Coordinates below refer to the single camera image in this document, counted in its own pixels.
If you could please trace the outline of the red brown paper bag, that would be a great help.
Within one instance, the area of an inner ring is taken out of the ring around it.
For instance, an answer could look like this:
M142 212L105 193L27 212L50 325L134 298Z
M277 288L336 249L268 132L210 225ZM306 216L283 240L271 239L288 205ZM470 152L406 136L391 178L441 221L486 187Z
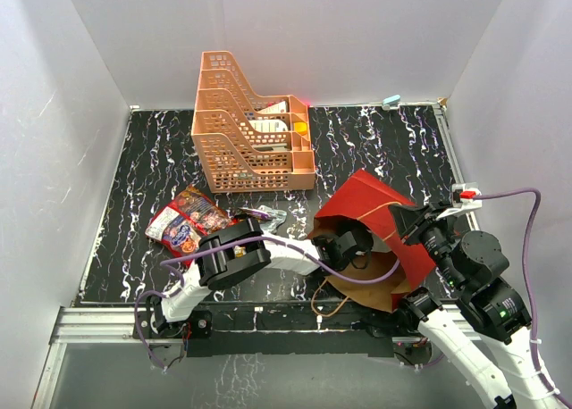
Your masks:
M359 305L390 313L404 296L417 289L434 269L420 245L401 242L389 208L413 202L367 171L360 170L334 193L315 214L310 238L326 233L340 235L350 224L366 227L374 246L370 255L361 255L343 271L342 278L329 275L332 285Z

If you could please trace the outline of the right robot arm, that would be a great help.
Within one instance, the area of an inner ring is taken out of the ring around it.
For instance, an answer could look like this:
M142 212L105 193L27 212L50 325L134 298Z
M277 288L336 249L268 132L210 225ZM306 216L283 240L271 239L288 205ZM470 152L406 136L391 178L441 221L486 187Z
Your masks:
M567 408L530 336L528 306L501 277L509 260L499 240L481 230L454 236L456 211L445 204L393 205L390 212L401 241L422 246L457 291L456 307L492 356L482 353L426 288L399 301L393 313L398 326L435 344L487 408Z

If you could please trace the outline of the yellow snack packet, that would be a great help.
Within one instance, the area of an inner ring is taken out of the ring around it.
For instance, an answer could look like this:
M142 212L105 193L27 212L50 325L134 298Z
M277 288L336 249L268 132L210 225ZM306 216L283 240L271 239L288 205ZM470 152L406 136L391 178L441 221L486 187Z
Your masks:
M235 246L233 250L236 257L242 257L247 252L244 246Z

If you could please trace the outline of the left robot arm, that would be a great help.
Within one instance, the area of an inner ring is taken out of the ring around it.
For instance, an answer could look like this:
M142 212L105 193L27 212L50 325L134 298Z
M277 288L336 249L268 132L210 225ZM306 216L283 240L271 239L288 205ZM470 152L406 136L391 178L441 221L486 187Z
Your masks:
M207 296L232 288L264 268L307 276L326 265L341 272L359 256L370 261L373 246L371 232L358 221L305 240L276 237L252 219L241 221L198 242L200 257L191 261L182 280L152 303L148 324L157 335L176 336Z

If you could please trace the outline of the red candy bag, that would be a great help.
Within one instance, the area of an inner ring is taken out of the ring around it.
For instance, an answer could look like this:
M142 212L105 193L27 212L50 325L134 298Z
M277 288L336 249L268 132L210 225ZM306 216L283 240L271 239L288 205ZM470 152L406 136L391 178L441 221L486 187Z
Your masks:
M227 212L189 185L153 217L145 235L175 257L182 257L195 253L201 238L235 223Z

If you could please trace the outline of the silver foil snack packet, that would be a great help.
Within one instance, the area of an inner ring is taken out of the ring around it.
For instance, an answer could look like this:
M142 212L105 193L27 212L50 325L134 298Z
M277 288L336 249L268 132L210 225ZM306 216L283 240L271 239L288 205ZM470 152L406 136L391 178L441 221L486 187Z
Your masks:
M287 212L284 210L273 209L266 205L259 207L261 212L260 227L263 232L276 234L279 227L286 222Z

